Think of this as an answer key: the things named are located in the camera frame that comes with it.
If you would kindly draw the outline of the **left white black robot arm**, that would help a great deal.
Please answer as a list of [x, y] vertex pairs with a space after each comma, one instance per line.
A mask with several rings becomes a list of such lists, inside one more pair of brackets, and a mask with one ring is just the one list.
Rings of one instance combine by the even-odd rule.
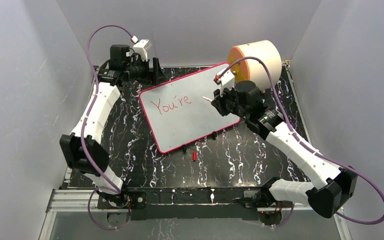
[[133, 46], [110, 47], [110, 58], [101, 66], [92, 66], [94, 86], [82, 117], [71, 133], [59, 140], [67, 166], [90, 179], [97, 194], [115, 208], [127, 207], [132, 200], [125, 181], [109, 165], [102, 134], [125, 83], [156, 86], [165, 79], [158, 58], [148, 57], [150, 45], [144, 39]]

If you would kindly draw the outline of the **pink framed whiteboard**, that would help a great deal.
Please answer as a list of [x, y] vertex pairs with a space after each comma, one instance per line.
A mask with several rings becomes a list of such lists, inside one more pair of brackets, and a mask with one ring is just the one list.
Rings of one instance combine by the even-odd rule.
[[227, 62], [143, 90], [139, 100], [160, 153], [165, 154], [240, 121], [221, 116], [202, 96], [214, 98], [216, 74]]

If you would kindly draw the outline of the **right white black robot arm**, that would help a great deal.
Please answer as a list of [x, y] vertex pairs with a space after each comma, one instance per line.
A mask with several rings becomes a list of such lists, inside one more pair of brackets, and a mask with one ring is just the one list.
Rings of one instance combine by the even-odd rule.
[[266, 206], [275, 207], [281, 201], [300, 203], [331, 218], [353, 196], [357, 174], [323, 160], [305, 139], [295, 138], [283, 115], [263, 98], [252, 81], [241, 81], [230, 89], [216, 89], [211, 105], [223, 117], [240, 117], [250, 131], [284, 153], [309, 178], [309, 182], [270, 179], [260, 189]]

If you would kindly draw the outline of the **red marker cap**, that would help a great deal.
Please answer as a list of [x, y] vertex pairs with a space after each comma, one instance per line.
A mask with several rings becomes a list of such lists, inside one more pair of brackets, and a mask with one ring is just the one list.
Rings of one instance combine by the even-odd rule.
[[194, 151], [194, 152], [192, 153], [192, 160], [193, 160], [194, 162], [197, 160], [197, 152], [196, 152], [196, 151]]

